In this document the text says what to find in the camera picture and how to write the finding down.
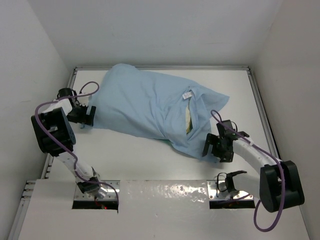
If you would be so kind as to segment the cream quilted pillow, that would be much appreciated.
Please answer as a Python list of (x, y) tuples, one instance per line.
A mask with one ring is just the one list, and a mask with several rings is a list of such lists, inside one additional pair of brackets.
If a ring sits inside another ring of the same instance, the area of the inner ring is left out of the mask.
[(193, 123), (191, 118), (191, 112), (190, 112), (190, 102), (188, 102), (186, 108), (185, 108), (185, 131), (187, 134), (189, 134), (193, 129)]

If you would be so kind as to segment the blue and green pillowcase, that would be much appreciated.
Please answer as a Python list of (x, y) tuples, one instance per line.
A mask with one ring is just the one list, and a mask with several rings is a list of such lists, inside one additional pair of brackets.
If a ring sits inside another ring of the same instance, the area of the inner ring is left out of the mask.
[[(193, 80), (117, 64), (88, 105), (96, 107), (96, 129), (168, 141), (177, 151), (202, 159), (211, 110), (220, 111), (228, 101), (227, 95)], [(193, 128), (187, 134), (188, 102)]]

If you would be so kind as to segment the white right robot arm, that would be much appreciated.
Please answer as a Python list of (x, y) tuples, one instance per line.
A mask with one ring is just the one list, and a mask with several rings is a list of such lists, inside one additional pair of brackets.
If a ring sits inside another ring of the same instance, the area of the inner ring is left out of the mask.
[(224, 181), (217, 185), (218, 191), (230, 195), (245, 191), (258, 198), (270, 213), (304, 204), (305, 196), (294, 162), (273, 158), (254, 144), (246, 132), (235, 131), (230, 120), (216, 126), (218, 134), (206, 135), (202, 155), (212, 154), (221, 163), (231, 163), (234, 155), (238, 155), (259, 174), (254, 177), (246, 170), (227, 173)]

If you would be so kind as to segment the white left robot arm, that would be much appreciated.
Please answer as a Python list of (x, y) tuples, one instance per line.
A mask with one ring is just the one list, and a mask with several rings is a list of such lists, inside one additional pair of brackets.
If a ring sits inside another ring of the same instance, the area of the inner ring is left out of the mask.
[(75, 90), (62, 88), (46, 110), (39, 113), (37, 108), (31, 117), (40, 150), (60, 160), (74, 176), (79, 190), (94, 197), (101, 188), (99, 175), (93, 167), (74, 157), (76, 137), (70, 123), (92, 127), (95, 113), (95, 106), (78, 101)]

